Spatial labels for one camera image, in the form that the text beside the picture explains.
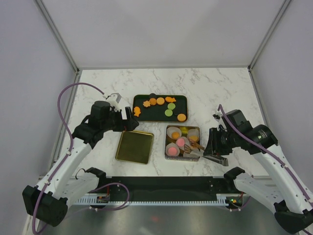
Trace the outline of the metal serving tongs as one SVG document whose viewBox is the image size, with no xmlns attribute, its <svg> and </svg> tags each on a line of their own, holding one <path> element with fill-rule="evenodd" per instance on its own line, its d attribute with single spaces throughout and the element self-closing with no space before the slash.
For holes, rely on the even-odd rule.
<svg viewBox="0 0 313 235">
<path fill-rule="evenodd" d="M 208 154 L 205 153 L 205 148 L 198 144 L 197 142 L 189 139 L 187 143 L 184 145 L 184 152 L 187 154 L 197 155 L 199 157 L 203 157 L 207 160 L 218 163 L 222 166 L 229 166 L 228 159 L 216 154 Z"/>
</svg>

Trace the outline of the tan sandwich cookie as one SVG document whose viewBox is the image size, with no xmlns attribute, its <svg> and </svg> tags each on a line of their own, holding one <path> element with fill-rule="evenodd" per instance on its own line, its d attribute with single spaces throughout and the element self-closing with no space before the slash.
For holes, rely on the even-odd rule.
<svg viewBox="0 0 313 235">
<path fill-rule="evenodd" d="M 194 142 L 197 142 L 199 140 L 198 136 L 190 136 L 189 139 L 191 139 Z"/>
<path fill-rule="evenodd" d="M 177 116 L 177 119 L 178 119 L 179 122 L 185 122 L 186 119 L 187 119 L 187 117 L 186 117 L 185 114 L 179 114 L 179 115 Z"/>
<path fill-rule="evenodd" d="M 165 99 L 163 97 L 159 97 L 156 99 L 158 105 L 163 105 L 165 103 Z"/>
</svg>

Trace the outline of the gold cookie tin box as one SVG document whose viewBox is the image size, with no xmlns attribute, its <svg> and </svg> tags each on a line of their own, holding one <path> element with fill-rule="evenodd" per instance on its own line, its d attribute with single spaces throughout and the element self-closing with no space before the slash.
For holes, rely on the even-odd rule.
<svg viewBox="0 0 313 235">
<path fill-rule="evenodd" d="M 178 127 L 180 130 L 181 130 L 181 136 L 183 137 L 186 137 L 187 138 L 187 133 L 190 129 L 198 129 L 199 130 L 199 134 L 200 134 L 200 128 L 199 127 L 196 127 L 196 126 L 178 126 L 178 125 L 168 125 L 166 127 L 166 130 L 169 126 L 174 126 L 174 127 Z M 176 140 L 172 140 L 170 139 L 167 134 L 165 136 L 165 147 L 170 144 L 170 143 L 176 143 Z M 185 157 L 184 156 L 184 150 L 180 149 L 180 153 L 178 156 L 175 156 L 175 157 L 171 157 L 171 156 L 166 156 L 166 153 L 165 153 L 165 148 L 164 148 L 164 156 L 165 156 L 165 159 L 167 160 L 176 160 L 176 161 L 190 161 L 190 162 L 197 162 L 200 157 L 196 157 L 196 158 L 193 158 L 193 157 Z"/>
</svg>

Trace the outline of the gold tin lid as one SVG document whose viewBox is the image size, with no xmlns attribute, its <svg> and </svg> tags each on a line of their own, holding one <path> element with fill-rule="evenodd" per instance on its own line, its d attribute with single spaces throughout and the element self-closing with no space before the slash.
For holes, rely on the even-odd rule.
<svg viewBox="0 0 313 235">
<path fill-rule="evenodd" d="M 118 143 L 115 159 L 146 165 L 149 162 L 153 141 L 153 133 L 124 131 Z"/>
</svg>

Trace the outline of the pink cookie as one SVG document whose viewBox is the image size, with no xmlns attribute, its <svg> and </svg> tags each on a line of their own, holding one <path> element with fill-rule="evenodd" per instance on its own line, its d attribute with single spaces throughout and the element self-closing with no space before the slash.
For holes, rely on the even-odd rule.
<svg viewBox="0 0 313 235">
<path fill-rule="evenodd" d="M 175 147 L 170 147 L 168 148 L 168 154 L 171 155 L 171 156 L 174 156 L 177 154 L 177 149 Z"/>
<path fill-rule="evenodd" d="M 179 138 L 179 139 L 177 139 L 176 145 L 177 145 L 178 147 L 184 147 L 184 145 L 185 145 L 185 139 L 184 139 L 184 138 Z"/>
</svg>

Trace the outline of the orange swirl cookie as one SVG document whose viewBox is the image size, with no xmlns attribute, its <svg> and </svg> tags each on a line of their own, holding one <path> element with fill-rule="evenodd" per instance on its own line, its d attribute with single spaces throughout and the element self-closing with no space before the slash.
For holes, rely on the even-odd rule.
<svg viewBox="0 0 313 235">
<path fill-rule="evenodd" d="M 179 134 L 179 132 L 173 132 L 171 136 L 172 136 L 172 139 L 176 140 L 180 137 L 180 134 Z"/>
</svg>

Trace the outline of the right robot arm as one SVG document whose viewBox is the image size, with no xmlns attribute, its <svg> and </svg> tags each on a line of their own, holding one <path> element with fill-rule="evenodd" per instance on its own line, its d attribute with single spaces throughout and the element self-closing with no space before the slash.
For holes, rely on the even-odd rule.
<svg viewBox="0 0 313 235">
<path fill-rule="evenodd" d="M 227 166 L 227 155 L 236 147 L 247 151 L 275 183 L 273 190 L 256 181 L 240 167 L 225 173 L 224 189 L 247 193 L 268 208 L 278 224 L 288 233 L 310 234 L 313 224 L 313 193 L 303 183 L 288 162 L 278 139 L 265 125 L 252 127 L 241 110 L 225 113 L 222 107 L 213 115 L 218 126 L 209 129 L 209 139 L 203 156 Z"/>
</svg>

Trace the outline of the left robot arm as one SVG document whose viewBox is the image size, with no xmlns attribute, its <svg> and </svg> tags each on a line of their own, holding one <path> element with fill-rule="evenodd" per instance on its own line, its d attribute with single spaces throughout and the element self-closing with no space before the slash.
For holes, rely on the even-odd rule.
<svg viewBox="0 0 313 235">
<path fill-rule="evenodd" d="M 36 186 L 26 186 L 22 192 L 26 212 L 34 219 L 56 227 L 65 218 L 69 207 L 87 192 L 102 193 L 107 181 L 105 173 L 97 168 L 86 171 L 81 180 L 68 181 L 80 162 L 103 139 L 107 131 L 133 131 L 138 125 L 130 107 L 125 108 L 126 118 L 115 101 L 96 101 L 90 114 L 70 134 L 70 145 L 53 168 Z"/>
</svg>

